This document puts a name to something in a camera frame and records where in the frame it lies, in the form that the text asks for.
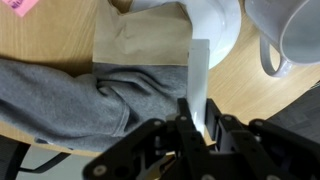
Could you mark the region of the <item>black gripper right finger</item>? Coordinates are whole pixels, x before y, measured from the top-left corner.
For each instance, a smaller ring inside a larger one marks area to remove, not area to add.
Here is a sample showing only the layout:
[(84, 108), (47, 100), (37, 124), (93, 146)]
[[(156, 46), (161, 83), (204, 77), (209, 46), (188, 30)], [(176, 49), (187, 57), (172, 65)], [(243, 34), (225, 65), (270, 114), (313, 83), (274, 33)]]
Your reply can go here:
[(265, 120), (247, 125), (206, 102), (215, 180), (320, 180), (320, 145)]

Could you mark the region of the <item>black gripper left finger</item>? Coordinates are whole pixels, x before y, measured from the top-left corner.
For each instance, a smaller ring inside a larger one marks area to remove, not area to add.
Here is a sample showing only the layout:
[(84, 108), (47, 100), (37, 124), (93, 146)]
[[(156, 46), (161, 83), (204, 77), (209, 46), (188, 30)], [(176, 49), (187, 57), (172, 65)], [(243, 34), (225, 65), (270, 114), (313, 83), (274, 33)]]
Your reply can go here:
[(83, 180), (214, 180), (209, 149), (191, 119), (185, 99), (172, 120), (153, 118), (89, 162)]

